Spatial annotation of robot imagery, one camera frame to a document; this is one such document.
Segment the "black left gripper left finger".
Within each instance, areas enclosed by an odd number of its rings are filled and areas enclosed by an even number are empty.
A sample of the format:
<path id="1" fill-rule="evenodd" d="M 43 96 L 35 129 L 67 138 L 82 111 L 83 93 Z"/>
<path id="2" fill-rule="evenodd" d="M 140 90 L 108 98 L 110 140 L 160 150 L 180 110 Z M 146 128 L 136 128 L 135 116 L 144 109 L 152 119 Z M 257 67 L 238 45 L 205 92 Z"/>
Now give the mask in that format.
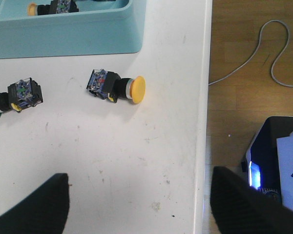
<path id="1" fill-rule="evenodd" d="M 0 234 L 62 234 L 69 208 L 68 174 L 56 173 L 0 215 Z"/>

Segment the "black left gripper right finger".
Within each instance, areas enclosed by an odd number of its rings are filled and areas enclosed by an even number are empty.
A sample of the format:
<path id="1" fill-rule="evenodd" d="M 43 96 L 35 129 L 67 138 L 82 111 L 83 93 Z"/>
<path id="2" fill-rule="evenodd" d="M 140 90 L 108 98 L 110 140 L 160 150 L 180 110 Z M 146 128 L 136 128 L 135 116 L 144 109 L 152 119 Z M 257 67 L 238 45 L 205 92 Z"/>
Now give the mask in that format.
<path id="1" fill-rule="evenodd" d="M 223 234 L 293 234 L 293 211 L 226 167 L 213 168 L 210 206 Z"/>

